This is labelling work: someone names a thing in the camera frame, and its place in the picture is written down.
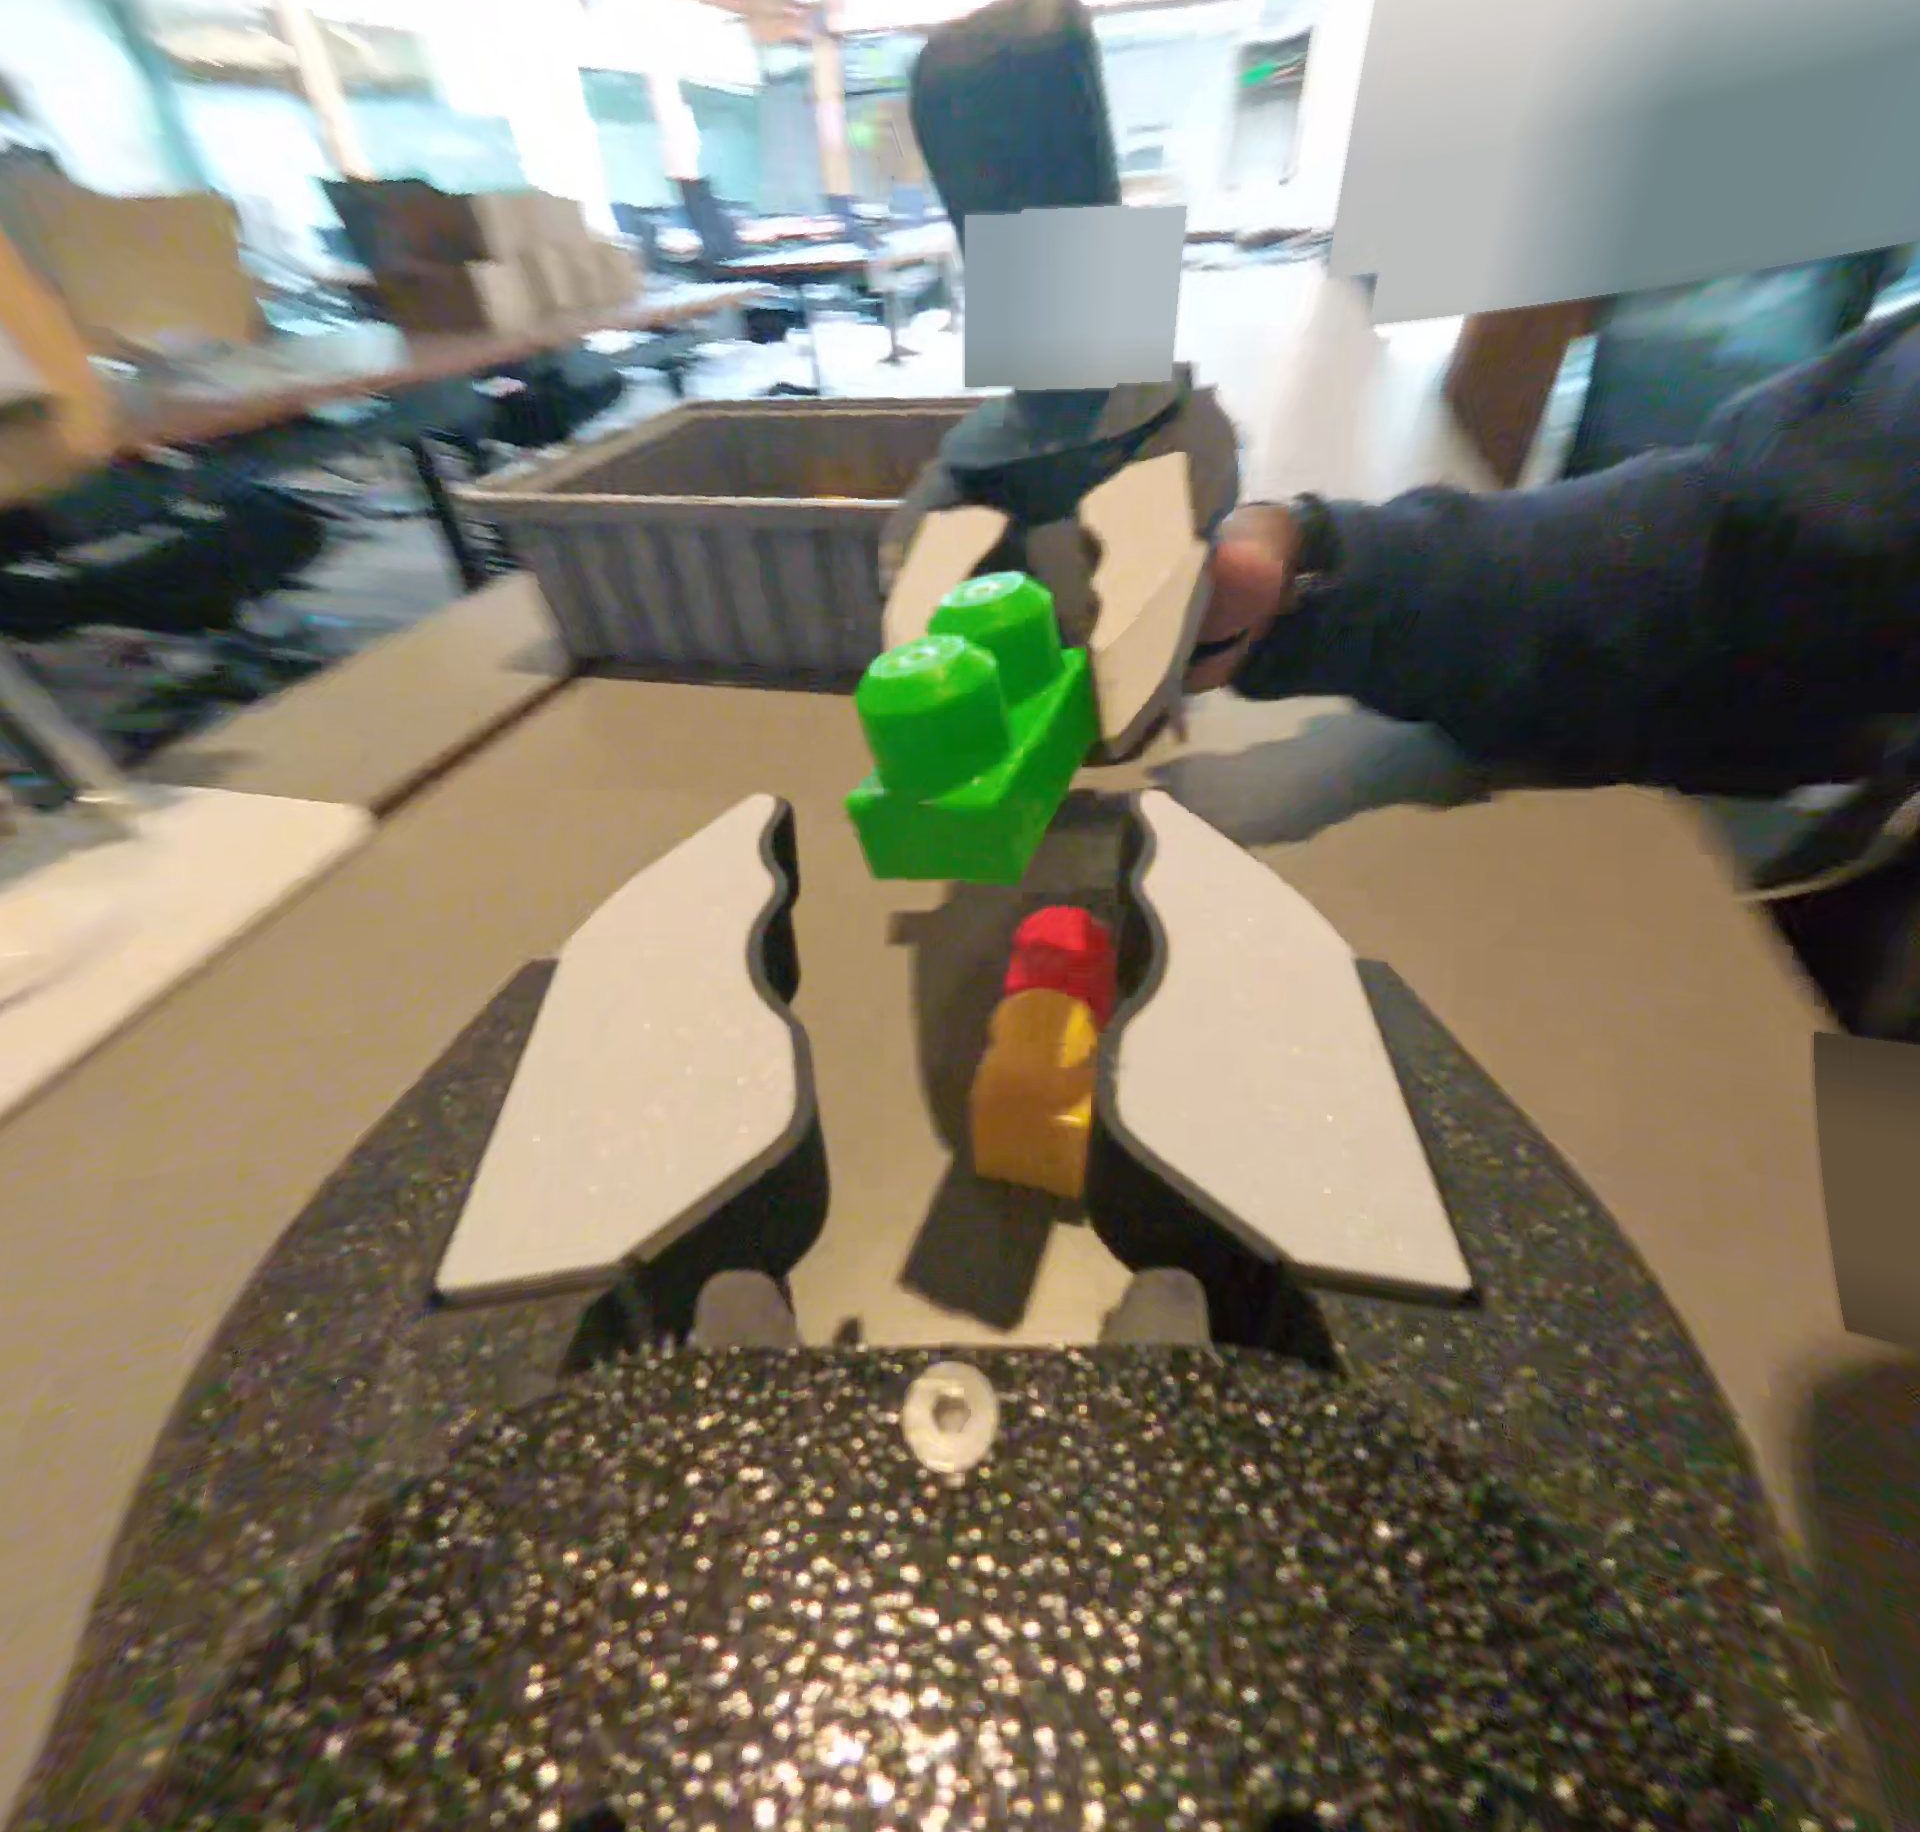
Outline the wooden office desk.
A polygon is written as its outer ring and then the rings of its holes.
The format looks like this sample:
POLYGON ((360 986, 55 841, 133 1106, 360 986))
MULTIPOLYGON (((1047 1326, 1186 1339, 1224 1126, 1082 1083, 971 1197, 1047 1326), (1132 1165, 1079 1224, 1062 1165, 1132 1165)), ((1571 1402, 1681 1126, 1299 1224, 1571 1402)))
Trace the wooden office desk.
POLYGON ((429 383, 488 378, 534 352, 574 350, 600 332, 666 332, 757 299, 757 285, 682 285, 610 312, 580 312, 520 332, 398 332, 349 321, 329 332, 267 338, 159 364, 78 359, 84 378, 50 410, 8 407, 7 436, 47 432, 50 458, 124 458, 204 436, 259 432, 322 407, 429 383))

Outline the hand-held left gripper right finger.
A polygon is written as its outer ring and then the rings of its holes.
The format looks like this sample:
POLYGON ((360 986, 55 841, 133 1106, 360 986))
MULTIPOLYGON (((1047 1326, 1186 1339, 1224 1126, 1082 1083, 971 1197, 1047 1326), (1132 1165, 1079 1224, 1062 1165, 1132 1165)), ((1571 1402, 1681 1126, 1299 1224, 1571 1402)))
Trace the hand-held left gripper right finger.
POLYGON ((1313 1292, 1455 1307, 1466 1255, 1344 937, 1163 788, 1125 811, 1121 993, 1097 1040, 1103 1216, 1143 1171, 1180 1224, 1313 1292))

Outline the grey plastic bin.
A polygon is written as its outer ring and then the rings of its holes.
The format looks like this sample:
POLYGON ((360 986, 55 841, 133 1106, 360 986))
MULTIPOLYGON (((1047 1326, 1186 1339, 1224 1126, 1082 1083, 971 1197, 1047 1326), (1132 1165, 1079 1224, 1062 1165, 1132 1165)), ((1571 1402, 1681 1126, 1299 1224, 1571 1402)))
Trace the grey plastic bin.
POLYGON ((876 658, 876 540, 979 407, 690 403, 453 487, 589 674, 853 691, 876 658))

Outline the stack of cardboard boxes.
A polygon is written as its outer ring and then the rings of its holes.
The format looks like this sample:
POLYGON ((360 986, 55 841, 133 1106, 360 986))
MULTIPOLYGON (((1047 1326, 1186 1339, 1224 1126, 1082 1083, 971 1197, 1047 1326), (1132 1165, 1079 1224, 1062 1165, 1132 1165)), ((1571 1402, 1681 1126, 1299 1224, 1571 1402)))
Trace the stack of cardboard boxes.
POLYGON ((398 332, 525 332, 637 305, 648 288, 641 256, 568 194, 386 177, 361 208, 361 261, 398 332))

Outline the black office chair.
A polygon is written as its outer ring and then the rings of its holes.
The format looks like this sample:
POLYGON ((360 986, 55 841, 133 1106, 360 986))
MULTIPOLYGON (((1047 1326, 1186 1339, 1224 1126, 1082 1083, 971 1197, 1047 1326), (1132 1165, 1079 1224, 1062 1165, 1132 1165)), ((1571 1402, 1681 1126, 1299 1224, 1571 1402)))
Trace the black office chair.
POLYGON ((317 505, 232 466, 104 469, 0 511, 0 630, 232 630, 325 555, 317 505))

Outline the white rounded board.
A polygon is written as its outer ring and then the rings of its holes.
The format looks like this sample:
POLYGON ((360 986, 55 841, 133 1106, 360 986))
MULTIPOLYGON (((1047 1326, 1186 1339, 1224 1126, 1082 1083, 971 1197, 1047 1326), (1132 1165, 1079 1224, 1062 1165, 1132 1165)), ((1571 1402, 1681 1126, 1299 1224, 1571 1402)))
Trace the white rounded board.
POLYGON ((360 808, 148 788, 7 841, 0 1117, 18 1117, 372 835, 360 808))

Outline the person's right hand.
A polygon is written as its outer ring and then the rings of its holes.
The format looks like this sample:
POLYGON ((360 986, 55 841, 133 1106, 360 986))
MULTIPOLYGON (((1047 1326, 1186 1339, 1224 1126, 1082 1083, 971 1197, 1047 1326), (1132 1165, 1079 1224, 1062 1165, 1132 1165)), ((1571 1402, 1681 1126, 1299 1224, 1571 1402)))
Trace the person's right hand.
POLYGON ((1207 605, 1195 630, 1186 697, 1224 691, 1280 618, 1296 611, 1302 567, 1302 511, 1296 499, 1240 505, 1207 548, 1207 605))

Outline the yellow single-stud mega block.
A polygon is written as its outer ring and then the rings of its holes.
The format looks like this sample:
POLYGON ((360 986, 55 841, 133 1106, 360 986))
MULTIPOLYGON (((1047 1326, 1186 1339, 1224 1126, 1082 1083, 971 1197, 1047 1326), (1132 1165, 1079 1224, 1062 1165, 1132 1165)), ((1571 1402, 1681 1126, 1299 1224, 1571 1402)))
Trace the yellow single-stud mega block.
POLYGON ((1079 1208, 1094 1080, 1097 1023, 1089 1002, 1062 989, 1002 993, 969 1090, 971 1172, 1079 1208))

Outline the red mega block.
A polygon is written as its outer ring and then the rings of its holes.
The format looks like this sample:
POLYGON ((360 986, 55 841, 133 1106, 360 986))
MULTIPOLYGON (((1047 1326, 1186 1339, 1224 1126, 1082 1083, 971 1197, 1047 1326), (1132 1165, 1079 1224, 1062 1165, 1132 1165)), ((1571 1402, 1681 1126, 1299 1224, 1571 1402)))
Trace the red mega block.
POLYGON ((1094 1028, 1117 1011, 1117 937, 1089 908, 1041 908, 1012 937, 1000 993, 1079 1002, 1094 1028))

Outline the person's right forearm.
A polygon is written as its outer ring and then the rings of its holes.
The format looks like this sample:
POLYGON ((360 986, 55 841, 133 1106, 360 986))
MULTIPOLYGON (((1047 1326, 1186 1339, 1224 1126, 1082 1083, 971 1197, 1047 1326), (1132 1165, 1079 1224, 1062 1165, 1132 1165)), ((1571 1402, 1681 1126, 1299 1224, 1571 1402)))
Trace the person's right forearm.
POLYGON ((1342 697, 1553 787, 1846 779, 1920 707, 1920 314, 1536 491, 1302 511, 1296 611, 1230 691, 1342 697))

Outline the green two-stud mega block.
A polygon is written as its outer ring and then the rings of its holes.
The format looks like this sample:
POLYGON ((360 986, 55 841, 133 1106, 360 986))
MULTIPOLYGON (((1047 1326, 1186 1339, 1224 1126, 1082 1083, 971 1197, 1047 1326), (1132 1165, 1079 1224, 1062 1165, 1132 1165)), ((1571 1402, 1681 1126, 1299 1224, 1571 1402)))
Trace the green two-stud mega block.
POLYGON ((882 883, 1022 883, 1097 744, 1089 655, 1033 572, 979 572, 876 655, 853 709, 866 779, 845 788, 882 883))

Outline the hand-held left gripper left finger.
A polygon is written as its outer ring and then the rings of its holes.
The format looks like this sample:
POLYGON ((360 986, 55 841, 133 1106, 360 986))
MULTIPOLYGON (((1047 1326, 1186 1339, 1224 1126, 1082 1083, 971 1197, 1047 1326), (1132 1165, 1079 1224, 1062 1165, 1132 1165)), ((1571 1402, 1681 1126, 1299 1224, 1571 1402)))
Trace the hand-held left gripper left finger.
POLYGON ((748 793, 610 891, 550 961, 436 1262, 436 1299, 596 1292, 797 1177, 767 1272, 823 1224, 797 989, 797 832, 748 793))

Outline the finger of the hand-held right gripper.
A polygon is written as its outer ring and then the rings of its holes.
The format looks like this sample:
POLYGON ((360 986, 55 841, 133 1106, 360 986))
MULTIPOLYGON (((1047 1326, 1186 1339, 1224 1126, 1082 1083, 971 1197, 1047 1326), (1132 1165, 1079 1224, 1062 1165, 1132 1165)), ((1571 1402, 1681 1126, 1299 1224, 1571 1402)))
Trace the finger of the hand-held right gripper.
POLYGON ((1137 757, 1184 697, 1195 626, 1207 598, 1207 540, 1195 520, 1186 453, 1117 469, 1079 499, 1094 540, 1089 686, 1097 762, 1137 757))
POLYGON ((990 565, 1002 534, 1012 520, 990 505, 928 511, 898 540, 876 611, 876 650, 890 655, 919 640, 938 605, 990 565))

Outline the wooden support post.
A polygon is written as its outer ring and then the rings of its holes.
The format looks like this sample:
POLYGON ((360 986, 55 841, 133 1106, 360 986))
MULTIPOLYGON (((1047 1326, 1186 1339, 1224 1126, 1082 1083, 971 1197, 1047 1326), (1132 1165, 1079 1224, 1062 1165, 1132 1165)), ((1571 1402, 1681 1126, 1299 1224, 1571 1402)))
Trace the wooden support post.
POLYGON ((1556 299, 1463 314, 1445 410, 1499 491, 1518 487, 1562 359, 1602 312, 1610 299, 1556 299))

